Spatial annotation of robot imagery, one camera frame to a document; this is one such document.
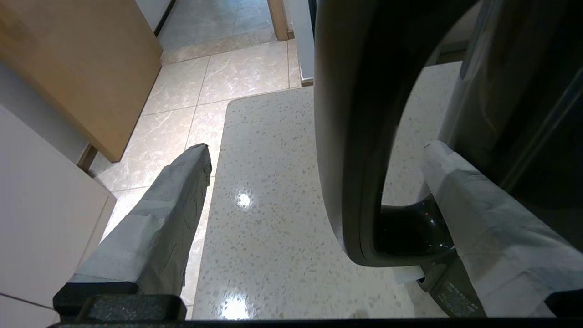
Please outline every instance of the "beige tile floor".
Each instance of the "beige tile floor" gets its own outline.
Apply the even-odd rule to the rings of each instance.
[[[164,65],[121,161],[112,164],[98,154],[90,168],[95,180],[118,200],[105,237],[135,206],[165,165],[191,145],[209,145],[213,173],[181,295],[189,311],[194,303],[227,105],[239,97],[290,87],[300,87],[295,40]]]

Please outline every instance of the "black plastic part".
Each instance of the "black plastic part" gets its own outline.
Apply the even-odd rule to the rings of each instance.
[[[85,302],[100,294],[141,294],[138,285],[133,282],[105,282],[94,284],[66,283],[52,298],[52,306],[61,316],[61,320],[73,320],[79,315]]]
[[[98,295],[87,300],[76,320],[94,322],[184,320],[176,295]]]
[[[545,304],[557,317],[581,317],[583,289],[553,293],[547,297]]]
[[[402,265],[417,265],[455,252],[431,194],[409,206],[382,206],[375,220],[374,247],[387,256],[402,257]]]
[[[425,279],[419,286],[450,317],[486,317],[463,263],[456,252],[435,263],[422,264]]]
[[[437,44],[475,2],[318,3],[314,114],[320,182],[336,238],[357,264],[407,266],[447,252],[403,252],[406,245],[376,238],[374,229],[384,222],[425,236],[435,229],[424,226],[428,221],[404,220],[406,209],[381,210],[382,188],[411,89]],[[434,242],[443,243],[431,236],[415,244]]]

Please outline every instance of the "tile grout line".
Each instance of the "tile grout line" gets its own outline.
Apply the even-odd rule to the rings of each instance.
[[[253,93],[252,95],[246,95],[246,96],[241,96],[241,97],[228,98],[228,99],[223,99],[223,100],[215,100],[215,101],[210,102],[210,103],[196,104],[194,106],[180,107],[180,108],[176,108],[176,109],[168,109],[168,110],[165,110],[165,111],[159,111],[157,113],[141,115],[140,117],[150,116],[150,115],[156,115],[156,114],[162,114],[162,113],[168,113],[169,111],[173,111],[173,110],[181,110],[181,109],[187,109],[187,108],[191,108],[191,107],[206,106],[206,105],[210,105],[210,104],[215,104],[215,103],[220,103],[220,102],[226,102],[226,101],[229,101],[229,100],[237,100],[237,99],[242,99],[242,98],[247,98],[247,97],[260,96],[260,95],[265,95],[267,93],[284,91],[284,90],[288,90],[288,89],[289,89],[289,87],[287,87],[285,89],[277,89],[277,90],[266,91],[266,92],[261,92],[261,93]]]
[[[206,62],[205,73],[202,75],[201,88],[200,88],[200,90],[198,90],[198,96],[196,97],[196,105],[194,106],[194,113],[192,114],[192,118],[190,119],[190,127],[188,128],[188,134],[186,135],[186,141],[184,142],[184,151],[186,150],[186,147],[188,146],[188,140],[190,139],[190,132],[192,131],[194,117],[196,115],[196,110],[198,108],[198,100],[201,98],[202,86],[205,84],[206,72],[209,70],[209,64],[210,64],[210,56],[209,56],[209,60],[207,60],[207,62]]]
[[[230,53],[230,52],[232,52],[232,51],[246,50],[246,49],[250,49],[250,48],[255,48],[255,47],[265,46],[266,44],[272,44],[272,43],[280,43],[280,42],[286,42],[286,41],[279,41],[279,40],[275,40],[275,41],[271,41],[271,42],[266,42],[266,43],[256,44],[256,45],[249,46],[249,47],[246,47],[246,48],[241,48],[241,49],[233,49],[233,50],[229,50],[229,51],[223,51],[222,53],[216,53],[216,54],[204,55],[204,56],[200,56],[200,57],[189,58],[189,59],[180,60],[180,61],[174,61],[174,62],[169,62],[169,63],[166,63],[166,64],[162,64],[162,66],[166,66],[166,65],[172,65],[172,64],[176,64],[176,63],[178,63],[178,62],[185,62],[185,61],[189,61],[189,60],[195,60],[195,59],[199,59],[199,58],[203,58],[203,57],[210,57],[210,56],[214,56],[214,55],[222,55],[222,54]]]

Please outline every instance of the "black curved frame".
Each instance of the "black curved frame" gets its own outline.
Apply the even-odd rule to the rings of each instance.
[[[357,264],[409,266],[455,251],[431,196],[407,207],[381,207],[381,196],[409,93],[437,44],[476,2],[318,3],[314,111],[320,182],[332,229]]]

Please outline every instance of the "doorway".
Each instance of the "doorway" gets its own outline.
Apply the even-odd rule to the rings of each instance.
[[[177,0],[158,35],[162,49],[271,29],[267,0]]]

